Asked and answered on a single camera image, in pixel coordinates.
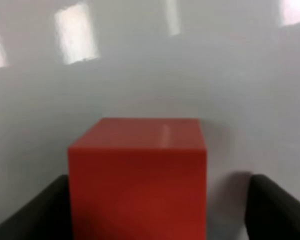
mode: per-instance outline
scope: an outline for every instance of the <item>white surface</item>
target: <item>white surface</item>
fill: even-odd
[[[300,23],[281,1],[89,0],[99,58],[67,65],[55,20],[77,4],[0,0],[0,222],[67,172],[66,147],[102,116],[203,119],[216,232],[241,227],[242,208],[213,206],[233,172],[300,199]]]

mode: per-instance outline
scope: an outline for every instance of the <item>cube top face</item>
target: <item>cube top face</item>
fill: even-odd
[[[189,149],[205,151],[198,119],[103,118],[70,149]]]

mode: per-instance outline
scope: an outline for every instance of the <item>red cube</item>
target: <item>red cube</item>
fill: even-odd
[[[205,240],[198,119],[104,118],[68,150],[75,240]]]

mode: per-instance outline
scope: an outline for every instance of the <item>red box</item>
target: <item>red box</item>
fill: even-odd
[[[104,118],[68,150],[75,240],[205,240],[197,119]]]

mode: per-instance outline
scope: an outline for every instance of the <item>cube front face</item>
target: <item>cube front face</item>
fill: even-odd
[[[205,149],[68,154],[75,240],[206,239]]]

